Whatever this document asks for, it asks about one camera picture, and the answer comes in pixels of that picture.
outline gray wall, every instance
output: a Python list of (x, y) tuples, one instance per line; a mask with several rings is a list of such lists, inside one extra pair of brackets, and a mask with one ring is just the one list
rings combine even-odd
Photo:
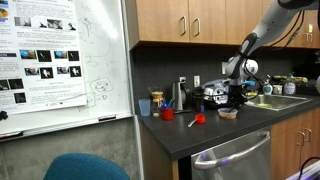
[(132, 118), (0, 143), (0, 179), (43, 179), (51, 161), (68, 152), (107, 158), (139, 179)]

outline electrical outlet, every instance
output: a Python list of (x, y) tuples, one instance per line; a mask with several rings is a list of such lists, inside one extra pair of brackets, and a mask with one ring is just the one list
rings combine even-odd
[(179, 77), (179, 81), (182, 82), (182, 81), (187, 81), (187, 78), (186, 77)]
[(193, 81), (194, 81), (194, 87), (200, 86), (200, 76), (194, 76)]
[(221, 65), (222, 65), (222, 66), (221, 66), (221, 72), (222, 72), (222, 74), (226, 74), (226, 67), (227, 67), (228, 63), (227, 63), (227, 62), (222, 62)]

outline cabinet door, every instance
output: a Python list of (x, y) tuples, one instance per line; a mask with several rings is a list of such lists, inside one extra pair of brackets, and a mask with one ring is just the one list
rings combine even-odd
[(309, 112), (305, 115), (307, 120), (303, 124), (303, 130), (306, 134), (304, 145), (301, 151), (301, 164), (310, 157), (320, 157), (320, 109)]
[(136, 0), (140, 41), (189, 42), (187, 0)]
[[(267, 11), (267, 9), (269, 8), (271, 2), (272, 2), (272, 0), (263, 0), (263, 13), (266, 13), (266, 11)], [(280, 40), (282, 37), (284, 37), (284, 36), (289, 32), (289, 30), (292, 28), (292, 26), (294, 25), (294, 22), (296, 21), (296, 18), (297, 18), (297, 17), (298, 17), (298, 15), (296, 15), (296, 16), (291, 20), (291, 22), (288, 24), (286, 30), (281, 34), (280, 37), (278, 37), (275, 41), (272, 41), (272, 42), (266, 44), (265, 46), (269, 46), (269, 45), (271, 45), (271, 44), (274, 44), (275, 42), (277, 42), (278, 40)], [(290, 39), (290, 34), (289, 34), (286, 38), (284, 38), (283, 40), (281, 40), (280, 42), (278, 42), (277, 44), (273, 45), (273, 47), (284, 47), (284, 46), (287, 44), (287, 42), (288, 42), (289, 39)], [(289, 44), (287, 47), (295, 47), (295, 46), (298, 46), (298, 44), (301, 44), (301, 43), (300, 43), (301, 40), (297, 41), (297, 39), (298, 39), (298, 38), (296, 37), (293, 41), (290, 42), (290, 44)]]
[(271, 139), (271, 178), (283, 180), (299, 171), (302, 125), (291, 128)]
[(225, 1), (189, 0), (190, 42), (226, 43)]
[(320, 30), (318, 28), (318, 12), (306, 11), (305, 33), (308, 33), (308, 42), (305, 43), (307, 48), (320, 48)]
[(226, 0), (227, 44), (240, 45), (262, 18), (261, 0)]

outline kettle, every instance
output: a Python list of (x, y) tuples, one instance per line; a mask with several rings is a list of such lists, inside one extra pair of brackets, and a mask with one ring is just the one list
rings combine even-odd
[(176, 111), (186, 110), (191, 103), (191, 92), (186, 81), (172, 83), (173, 109)]

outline red cup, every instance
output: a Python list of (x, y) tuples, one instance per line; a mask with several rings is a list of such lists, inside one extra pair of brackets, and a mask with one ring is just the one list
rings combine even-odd
[(197, 114), (194, 118), (196, 119), (197, 124), (204, 124), (206, 122), (204, 114)]
[(161, 119), (172, 120), (173, 119), (173, 108), (161, 108)]

